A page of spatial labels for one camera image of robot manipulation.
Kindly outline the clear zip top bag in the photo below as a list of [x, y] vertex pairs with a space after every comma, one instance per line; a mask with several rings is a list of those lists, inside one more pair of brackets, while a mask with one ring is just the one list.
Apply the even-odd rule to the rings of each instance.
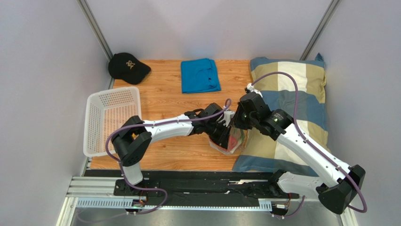
[[234, 128], [231, 125], [217, 125], [217, 127], [208, 134], [209, 144], [212, 148], [223, 154], [233, 154], [242, 146], [246, 138], [245, 131]]

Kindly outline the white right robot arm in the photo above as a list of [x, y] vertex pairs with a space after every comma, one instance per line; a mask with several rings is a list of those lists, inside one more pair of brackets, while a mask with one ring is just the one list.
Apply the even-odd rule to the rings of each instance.
[[315, 177], [301, 176], [279, 170], [274, 182], [283, 192], [317, 198], [326, 209], [338, 215], [349, 208], [358, 195], [362, 212], [367, 211], [361, 194], [365, 169], [360, 165], [350, 166], [333, 156], [300, 129], [296, 120], [284, 110], [270, 110], [261, 94], [249, 92], [240, 98], [233, 126], [257, 129], [287, 147], [317, 174]]

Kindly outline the red fake apple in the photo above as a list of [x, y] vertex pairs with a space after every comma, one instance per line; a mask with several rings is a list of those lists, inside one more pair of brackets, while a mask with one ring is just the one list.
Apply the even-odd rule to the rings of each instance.
[[235, 151], [237, 147], [240, 145], [240, 138], [237, 138], [235, 136], [229, 136], [228, 141], [227, 141], [227, 150], [229, 152]]

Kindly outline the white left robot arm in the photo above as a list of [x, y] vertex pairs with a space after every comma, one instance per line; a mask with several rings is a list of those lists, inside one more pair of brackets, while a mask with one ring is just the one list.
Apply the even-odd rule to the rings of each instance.
[[175, 118], [143, 121], [132, 116], [106, 140], [112, 144], [123, 177], [129, 185], [143, 180], [140, 161], [150, 144], [172, 137], [192, 136], [205, 133], [218, 148], [227, 149], [234, 111], [212, 103], [205, 109], [187, 111]]

